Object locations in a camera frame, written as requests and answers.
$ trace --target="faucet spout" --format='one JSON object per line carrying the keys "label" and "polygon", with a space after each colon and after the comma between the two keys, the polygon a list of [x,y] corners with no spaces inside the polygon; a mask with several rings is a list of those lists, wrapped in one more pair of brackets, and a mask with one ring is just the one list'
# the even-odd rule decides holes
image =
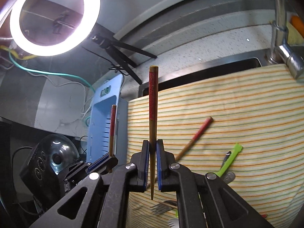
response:
{"label": "faucet spout", "polygon": [[294,79],[304,72],[304,60],[287,43],[285,0],[275,0],[275,21],[272,23],[272,39],[267,59],[270,64],[285,63]]}

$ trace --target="chopstick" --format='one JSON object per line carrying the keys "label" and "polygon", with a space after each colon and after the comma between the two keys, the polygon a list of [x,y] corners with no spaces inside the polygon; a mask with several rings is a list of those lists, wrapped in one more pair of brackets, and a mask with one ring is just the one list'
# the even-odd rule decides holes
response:
{"label": "chopstick", "polygon": [[110,120],[110,138],[109,138],[109,156],[114,155],[114,130],[115,130],[116,105],[112,105],[111,120]]}
{"label": "chopstick", "polygon": [[191,147],[194,146],[194,144],[197,142],[197,140],[202,136],[202,134],[206,131],[206,129],[209,127],[209,125],[213,122],[212,117],[208,117],[205,122],[202,124],[200,129],[197,131],[197,133],[192,137],[191,141],[183,148],[182,151],[175,157],[176,162],[180,161],[181,158],[186,154],[186,152],[191,149]]}
{"label": "chopstick", "polygon": [[158,104],[158,66],[149,68],[149,142],[151,200],[154,196]]}

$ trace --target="white cable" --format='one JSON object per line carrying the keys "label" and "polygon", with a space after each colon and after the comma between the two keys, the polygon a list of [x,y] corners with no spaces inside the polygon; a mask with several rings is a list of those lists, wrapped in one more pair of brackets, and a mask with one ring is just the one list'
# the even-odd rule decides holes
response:
{"label": "white cable", "polygon": [[81,85],[81,86],[83,87],[84,91],[85,91],[85,100],[84,100],[83,109],[85,109],[86,103],[91,99],[91,98],[90,98],[90,99],[88,99],[88,100],[86,101],[87,90],[86,90],[85,86],[84,86],[83,84],[79,83],[79,82],[70,81],[70,82],[67,82],[67,83],[63,83],[63,84],[61,84],[61,85],[55,85],[55,83],[54,83],[48,76],[46,76],[46,75],[44,75],[44,74],[33,74],[33,73],[29,72],[29,71],[27,71],[27,72],[28,72],[30,75],[35,76],[35,77],[37,77],[37,76],[43,76],[43,77],[47,78],[47,79],[53,84],[54,87],[62,87],[62,86],[64,86],[64,85],[71,84],[71,83]]}

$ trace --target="yellow cable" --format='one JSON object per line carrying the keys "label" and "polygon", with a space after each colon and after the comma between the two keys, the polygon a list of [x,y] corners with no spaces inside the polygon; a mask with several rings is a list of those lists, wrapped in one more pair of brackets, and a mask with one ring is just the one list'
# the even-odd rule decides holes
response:
{"label": "yellow cable", "polygon": [[[9,48],[6,47],[5,45],[0,45],[0,49],[9,52]],[[25,57],[23,57],[23,58],[20,58],[19,55],[18,55],[18,53],[17,53],[15,50],[11,50],[11,54],[12,54],[15,58],[17,58],[17,59],[19,59],[19,60],[29,60],[29,59],[32,59],[32,58],[37,57],[36,55],[27,55],[27,56],[25,56]]]}

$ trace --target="black tripod stand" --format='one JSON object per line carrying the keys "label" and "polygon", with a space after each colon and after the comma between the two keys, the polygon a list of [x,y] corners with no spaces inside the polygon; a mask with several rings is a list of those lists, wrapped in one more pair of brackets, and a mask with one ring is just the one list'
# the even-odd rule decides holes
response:
{"label": "black tripod stand", "polygon": [[110,40],[107,38],[104,38],[100,35],[95,35],[92,37],[92,41],[99,45],[102,49],[105,49],[105,51],[109,54],[110,57],[112,57],[127,73],[139,84],[141,85],[143,82],[141,79],[136,75],[136,73],[133,72],[133,70],[128,66],[132,66],[134,68],[137,67],[136,63],[133,62],[129,57],[127,57],[125,54],[123,54],[120,50],[118,50],[115,46],[124,48],[130,51],[137,52],[142,55],[146,55],[151,58],[157,58],[156,55],[153,55],[147,51],[144,51],[142,49],[136,48],[132,45],[125,44],[120,41],[116,40]]}

